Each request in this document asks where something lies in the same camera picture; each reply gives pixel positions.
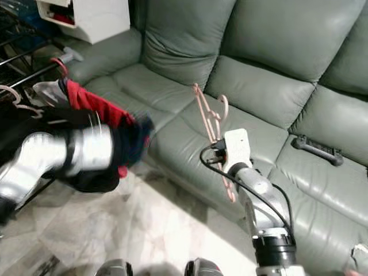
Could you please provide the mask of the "red plastic hanger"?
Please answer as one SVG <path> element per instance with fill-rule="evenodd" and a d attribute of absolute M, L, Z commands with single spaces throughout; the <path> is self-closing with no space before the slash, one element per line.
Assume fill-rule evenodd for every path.
<path fill-rule="evenodd" d="M 52 58 L 51 61 L 56 63 L 60 67 L 62 78 L 68 79 L 68 69 L 67 69 L 65 63 L 63 63 L 63 61 L 60 60 L 60 58 L 58 58 L 58 57 L 57 58 L 56 57 Z"/>

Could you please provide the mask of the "red garment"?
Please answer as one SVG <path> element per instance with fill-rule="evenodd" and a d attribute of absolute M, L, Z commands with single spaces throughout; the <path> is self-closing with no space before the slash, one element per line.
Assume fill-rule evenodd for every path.
<path fill-rule="evenodd" d="M 121 122 L 132 121 L 133 115 L 119 108 L 115 103 L 112 103 L 99 95 L 92 94 L 82 85 L 73 80 L 66 79 L 67 95 L 70 106 L 76 110 L 90 110 L 97 113 L 101 119 L 102 125 L 107 125 L 110 129 L 117 127 Z M 127 176 L 129 167 L 114 167 L 119 177 Z"/>

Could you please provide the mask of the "black metal drying rack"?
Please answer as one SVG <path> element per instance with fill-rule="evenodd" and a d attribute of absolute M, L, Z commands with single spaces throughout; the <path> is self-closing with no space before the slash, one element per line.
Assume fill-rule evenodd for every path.
<path fill-rule="evenodd" d="M 65 65 L 83 61 L 79 52 L 55 39 L 49 27 L 32 20 L 30 10 L 30 0 L 0 1 L 0 80 L 14 89 L 61 76 L 52 58 Z"/>

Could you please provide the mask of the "grey robot foot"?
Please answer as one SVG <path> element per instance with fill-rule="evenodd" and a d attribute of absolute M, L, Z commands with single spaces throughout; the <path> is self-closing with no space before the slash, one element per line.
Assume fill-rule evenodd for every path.
<path fill-rule="evenodd" d="M 94 276 L 133 276 L 132 266 L 122 259 L 108 260 L 97 269 Z"/>
<path fill-rule="evenodd" d="M 184 276 L 223 276 L 223 272 L 213 261 L 197 258 L 187 263 Z"/>

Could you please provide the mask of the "grey robot left foot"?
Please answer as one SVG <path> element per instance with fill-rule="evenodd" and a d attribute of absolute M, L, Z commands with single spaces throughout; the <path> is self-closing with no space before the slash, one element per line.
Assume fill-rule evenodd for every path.
<path fill-rule="evenodd" d="M 108 260 L 97 269 L 94 276 L 133 276 L 132 266 L 122 259 Z"/>

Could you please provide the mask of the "grey robot right foot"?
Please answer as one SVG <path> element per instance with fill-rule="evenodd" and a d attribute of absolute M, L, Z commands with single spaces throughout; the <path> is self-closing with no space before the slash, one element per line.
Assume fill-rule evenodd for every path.
<path fill-rule="evenodd" d="M 197 258 L 187 263 L 184 276 L 223 276 L 223 272 L 213 261 Z"/>

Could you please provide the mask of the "white storage box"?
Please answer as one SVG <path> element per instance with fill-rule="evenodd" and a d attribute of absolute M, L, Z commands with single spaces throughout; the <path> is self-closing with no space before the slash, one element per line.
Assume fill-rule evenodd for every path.
<path fill-rule="evenodd" d="M 95 44 L 131 28 L 128 0 L 35 0 L 40 18 Z"/>

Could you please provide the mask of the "black handheld controller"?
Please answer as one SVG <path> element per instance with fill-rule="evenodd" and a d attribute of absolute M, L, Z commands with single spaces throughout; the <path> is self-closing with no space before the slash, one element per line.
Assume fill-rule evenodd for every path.
<path fill-rule="evenodd" d="M 320 144 L 306 136 L 296 136 L 292 142 L 292 147 L 297 150 L 304 150 L 317 157 L 328 161 L 332 166 L 341 166 L 344 163 L 341 150 Z"/>

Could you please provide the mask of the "pink plastic hanger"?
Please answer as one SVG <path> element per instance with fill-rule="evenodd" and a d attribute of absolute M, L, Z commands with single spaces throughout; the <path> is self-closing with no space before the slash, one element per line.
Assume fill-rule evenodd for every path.
<path fill-rule="evenodd" d="M 12 89 L 11 87 L 7 85 L 0 85 L 0 91 L 8 92 L 11 95 L 10 102 L 13 105 L 13 107 L 17 109 L 30 110 L 33 113 L 33 115 L 31 115 L 31 118 L 38 119 L 43 115 L 42 110 L 37 110 L 35 108 L 29 107 L 28 105 L 23 105 L 23 103 L 21 103 L 22 97 L 19 94 L 19 92 L 17 92 L 15 89 Z"/>
<path fill-rule="evenodd" d="M 207 147 L 201 150 L 199 154 L 200 161 L 205 167 L 208 168 L 210 168 L 211 164 L 217 164 L 217 169 L 215 170 L 215 172 L 222 173 L 225 160 L 224 155 L 221 155 L 221 157 L 215 157 L 207 161 L 203 159 L 203 155 L 205 151 L 212 150 L 213 146 L 214 150 L 216 151 L 224 150 L 224 138 L 223 132 L 221 131 L 221 124 L 224 124 L 224 121 L 226 121 L 226 119 L 228 118 L 228 98 L 226 97 L 226 95 L 219 95 L 219 97 L 217 98 L 219 102 L 223 104 L 223 113 L 220 114 L 210 107 L 203 90 L 197 82 L 192 85 L 192 89 L 195 95 L 195 100 L 197 101 L 197 105 L 200 110 L 200 116 L 205 127 L 205 133 L 207 134 L 210 142 L 210 145 L 207 145 Z"/>

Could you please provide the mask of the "black garment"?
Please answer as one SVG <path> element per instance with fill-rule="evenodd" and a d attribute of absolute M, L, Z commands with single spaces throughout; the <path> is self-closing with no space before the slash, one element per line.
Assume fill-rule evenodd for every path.
<path fill-rule="evenodd" d="M 82 129 L 101 125 L 102 113 L 89 109 L 42 108 L 40 118 L 32 118 L 35 112 L 26 109 L 2 108 L 0 129 L 0 164 L 9 163 L 22 141 L 34 132 L 63 134 L 67 129 Z M 84 171 L 68 177 L 57 171 L 43 175 L 57 179 L 84 193 L 107 193 L 117 188 L 120 178 L 117 168 Z"/>

